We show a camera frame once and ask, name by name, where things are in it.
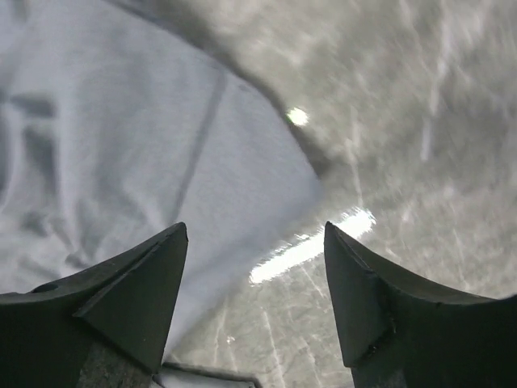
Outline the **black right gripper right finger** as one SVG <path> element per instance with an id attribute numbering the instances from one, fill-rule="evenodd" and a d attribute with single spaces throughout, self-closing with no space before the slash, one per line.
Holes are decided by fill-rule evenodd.
<path id="1" fill-rule="evenodd" d="M 357 387 L 513 387 L 516 299 L 419 276 L 327 223 L 326 278 Z"/>

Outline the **grey long sleeve shirt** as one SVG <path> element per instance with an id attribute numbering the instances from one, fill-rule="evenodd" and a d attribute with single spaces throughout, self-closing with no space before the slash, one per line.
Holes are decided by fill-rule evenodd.
<path id="1" fill-rule="evenodd" d="M 149 1 L 1 4 L 1 297 L 183 223 L 187 254 L 148 387 L 248 387 L 170 350 L 313 206 L 320 184 L 257 89 Z"/>

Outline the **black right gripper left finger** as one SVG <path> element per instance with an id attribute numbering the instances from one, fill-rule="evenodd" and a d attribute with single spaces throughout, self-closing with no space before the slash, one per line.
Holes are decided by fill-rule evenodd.
<path id="1" fill-rule="evenodd" d="M 148 387 L 187 254 L 177 223 L 100 264 L 1 297 L 4 387 Z"/>

